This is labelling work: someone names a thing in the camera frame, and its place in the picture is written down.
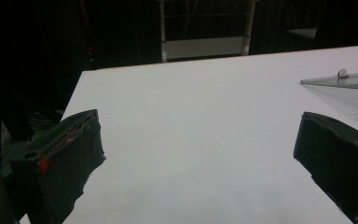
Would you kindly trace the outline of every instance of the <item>white table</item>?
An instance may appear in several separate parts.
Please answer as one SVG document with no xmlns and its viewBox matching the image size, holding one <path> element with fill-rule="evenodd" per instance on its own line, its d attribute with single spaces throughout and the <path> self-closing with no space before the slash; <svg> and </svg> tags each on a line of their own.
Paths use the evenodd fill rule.
<svg viewBox="0 0 358 224">
<path fill-rule="evenodd" d="M 66 223 L 351 223 L 293 158 L 304 111 L 358 129 L 358 47 L 84 72 L 65 111 L 97 108 L 107 160 Z"/>
</svg>

